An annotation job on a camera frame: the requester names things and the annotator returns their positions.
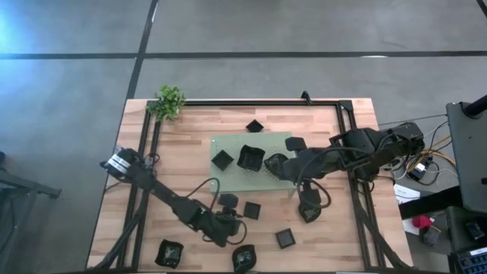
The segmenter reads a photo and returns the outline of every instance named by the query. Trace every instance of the green mat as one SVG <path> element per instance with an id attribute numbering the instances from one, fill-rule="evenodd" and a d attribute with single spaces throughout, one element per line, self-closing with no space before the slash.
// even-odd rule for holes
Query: green mat
<path id="1" fill-rule="evenodd" d="M 220 192 L 295 189 L 296 186 L 291 181 L 279 180 L 270 173 L 264 163 L 259 172 L 237 166 L 240 150 L 244 145 L 264 150 L 266 154 L 263 160 L 275 153 L 284 154 L 288 158 L 295 157 L 294 152 L 288 151 L 285 146 L 285 140 L 289 137 L 291 137 L 290 132 L 213 136 L 209 160 L 213 159 L 221 150 L 225 150 L 234 159 L 224 171 L 221 171 L 215 164 L 210 162 L 210 174 L 211 177 L 217 177 L 220 180 Z M 212 182 L 210 187 L 212 193 L 216 192 L 216 187 L 216 183 Z"/>

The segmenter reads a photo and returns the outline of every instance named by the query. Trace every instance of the potted plant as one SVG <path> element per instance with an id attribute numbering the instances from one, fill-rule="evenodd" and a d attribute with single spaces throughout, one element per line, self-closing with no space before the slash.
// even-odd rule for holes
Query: potted plant
<path id="1" fill-rule="evenodd" d="M 164 118 L 174 120 L 180 113 L 180 108 L 184 106 L 186 98 L 180 92 L 178 87 L 164 85 L 161 87 L 159 94 L 154 92 L 154 98 L 157 99 L 147 106 L 150 114 L 155 115 L 157 121 Z"/>

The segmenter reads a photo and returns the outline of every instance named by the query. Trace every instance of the concrete floor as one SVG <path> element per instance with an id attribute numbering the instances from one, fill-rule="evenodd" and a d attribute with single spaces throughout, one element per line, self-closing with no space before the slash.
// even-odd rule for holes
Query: concrete floor
<path id="1" fill-rule="evenodd" d="M 151 0 L 4 0 L 2 53 L 137 53 Z M 160 0 L 148 53 L 487 50 L 475 0 Z M 49 186 L 12 273 L 84 268 L 134 59 L 0 60 L 0 150 L 7 169 Z M 379 123 L 445 113 L 485 94 L 487 57 L 204 59 L 143 62 L 135 98 L 162 84 L 189 98 L 372 97 Z M 446 118 L 424 119 L 429 132 Z M 447 134 L 445 127 L 438 136 Z M 445 150 L 453 156 L 451 149 Z M 444 175 L 438 191 L 457 183 Z M 411 239 L 415 265 L 444 256 Z"/>

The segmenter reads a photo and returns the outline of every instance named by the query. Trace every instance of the wooden tabletop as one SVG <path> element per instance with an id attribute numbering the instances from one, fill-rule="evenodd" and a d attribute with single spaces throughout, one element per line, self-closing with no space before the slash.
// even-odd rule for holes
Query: wooden tabletop
<path id="1" fill-rule="evenodd" d="M 371 99 L 351 100 L 358 127 L 378 129 Z M 137 149 L 146 102 L 127 101 L 118 145 Z M 245 133 L 245 126 L 253 119 L 264 125 L 264 132 L 292 132 L 293 136 L 304 137 L 308 147 L 328 146 L 329 138 L 339 134 L 336 110 L 333 107 L 184 107 L 179 119 L 164 122 L 161 127 L 158 140 L 161 160 L 155 166 L 158 179 L 176 193 L 188 194 L 209 176 L 211 137 Z M 153 124 L 154 121 L 151 121 L 146 151 L 149 151 L 151 144 Z M 329 191 L 332 204 L 310 224 L 305 224 L 298 215 L 297 195 L 289 199 L 286 191 L 236 193 L 239 197 L 239 213 L 243 212 L 246 201 L 261 205 L 259 220 L 244 219 L 248 235 L 242 244 L 254 244 L 258 257 L 253 270 L 297 272 L 364 269 L 347 174 L 335 172 L 318 182 Z M 107 186 L 113 183 L 114 179 L 110 178 Z M 399 257 L 412 265 L 390 180 L 376 180 L 372 196 L 381 234 Z M 115 186 L 104 195 L 88 266 L 100 262 L 119 237 L 128 197 L 129 185 L 125 184 Z M 209 186 L 202 187 L 193 198 L 209 205 L 212 201 Z M 286 228 L 291 228 L 296 244 L 281 250 L 275 232 Z M 241 232 L 242 229 L 231 240 L 240 240 Z M 237 247 L 227 245 L 221 248 L 203 242 L 201 232 L 195 233 L 184 226 L 167 205 L 151 196 L 140 271 L 173 271 L 154 263 L 163 239 L 184 245 L 183 256 L 176 271 L 233 271 L 231 254 Z M 368 246 L 374 257 L 370 237 Z M 129 249 L 128 262 L 131 257 L 132 250 Z"/>

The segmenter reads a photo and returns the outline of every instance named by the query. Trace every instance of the red object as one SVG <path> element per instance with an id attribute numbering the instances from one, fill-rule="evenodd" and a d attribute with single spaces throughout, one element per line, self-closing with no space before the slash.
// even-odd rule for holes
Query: red object
<path id="1" fill-rule="evenodd" d="M 423 229 L 423 228 L 429 228 L 431 225 L 433 225 L 433 222 L 429 219 L 428 216 L 418 216 L 414 217 L 412 219 L 412 225 L 414 225 L 416 228 Z"/>

